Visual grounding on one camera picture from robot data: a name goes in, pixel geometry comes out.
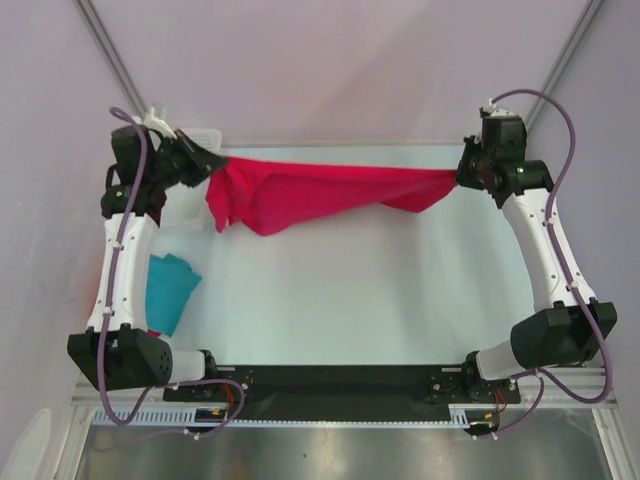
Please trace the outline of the pink t shirt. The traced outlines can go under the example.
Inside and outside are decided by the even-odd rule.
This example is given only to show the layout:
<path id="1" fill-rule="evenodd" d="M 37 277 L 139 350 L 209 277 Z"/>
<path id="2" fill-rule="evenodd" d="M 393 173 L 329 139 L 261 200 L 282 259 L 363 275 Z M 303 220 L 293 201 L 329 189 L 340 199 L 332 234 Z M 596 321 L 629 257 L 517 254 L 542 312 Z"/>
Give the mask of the pink t shirt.
<path id="1" fill-rule="evenodd" d="M 297 164 L 230 157 L 206 202 L 221 233 L 242 223 L 261 236 L 380 204 L 421 213 L 456 186 L 453 169 Z"/>

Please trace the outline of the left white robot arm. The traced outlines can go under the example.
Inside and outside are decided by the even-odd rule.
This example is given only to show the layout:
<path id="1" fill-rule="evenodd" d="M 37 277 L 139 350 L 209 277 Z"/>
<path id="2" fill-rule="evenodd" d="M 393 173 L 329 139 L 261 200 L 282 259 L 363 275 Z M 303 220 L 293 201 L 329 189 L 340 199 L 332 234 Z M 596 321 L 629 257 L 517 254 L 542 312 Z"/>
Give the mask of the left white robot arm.
<path id="1" fill-rule="evenodd" d="M 152 335 L 145 312 L 151 247 L 169 188 L 197 187 L 227 163 L 162 121 L 133 123 L 111 134 L 115 162 L 101 198 L 105 252 L 100 286 L 84 332 L 67 352 L 98 391 L 185 383 L 197 398 L 221 387 L 207 350 L 180 351 Z"/>

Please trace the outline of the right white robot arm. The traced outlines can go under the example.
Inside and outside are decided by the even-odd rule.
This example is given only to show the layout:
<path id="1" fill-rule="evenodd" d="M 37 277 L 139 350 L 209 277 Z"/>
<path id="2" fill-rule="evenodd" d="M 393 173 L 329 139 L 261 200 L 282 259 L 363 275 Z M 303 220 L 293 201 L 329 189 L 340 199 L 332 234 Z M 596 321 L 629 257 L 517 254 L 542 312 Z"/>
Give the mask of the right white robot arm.
<path id="1" fill-rule="evenodd" d="M 464 140 L 456 182 L 487 192 L 502 211 L 525 261 L 534 312 L 506 341 L 468 355 L 474 368 L 461 388 L 473 401 L 493 394 L 497 380 L 592 360 L 617 322 L 614 305 L 598 300 L 572 254 L 546 164 L 526 157 L 522 118 L 504 109 L 480 117 L 479 134 Z"/>

